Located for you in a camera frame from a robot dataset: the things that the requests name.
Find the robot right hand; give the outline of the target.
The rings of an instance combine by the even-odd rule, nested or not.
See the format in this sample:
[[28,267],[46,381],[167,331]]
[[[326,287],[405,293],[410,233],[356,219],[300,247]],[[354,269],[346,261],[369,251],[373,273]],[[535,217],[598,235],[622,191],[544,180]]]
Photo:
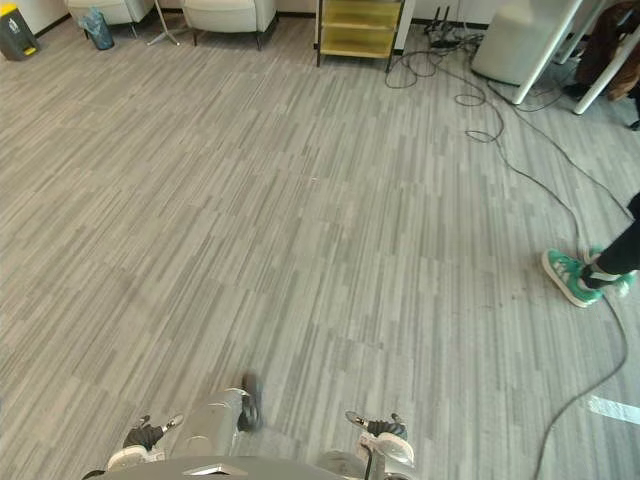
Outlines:
[[378,437],[383,433],[389,433],[401,438],[402,440],[408,439],[406,424],[396,413],[391,414],[390,421],[371,420],[359,415],[355,411],[346,411],[345,417],[351,424],[361,428],[369,434],[374,435],[375,437]]

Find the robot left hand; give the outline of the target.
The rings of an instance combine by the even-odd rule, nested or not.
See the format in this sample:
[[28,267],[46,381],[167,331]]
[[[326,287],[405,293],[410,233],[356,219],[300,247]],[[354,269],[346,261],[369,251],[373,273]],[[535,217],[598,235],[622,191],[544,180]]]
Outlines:
[[150,423],[151,416],[149,414],[143,415],[136,425],[129,430],[123,447],[142,446],[147,451],[151,451],[153,447],[165,436],[165,434],[177,428],[184,421],[183,414],[177,414],[171,417],[167,422],[162,425],[153,426]]

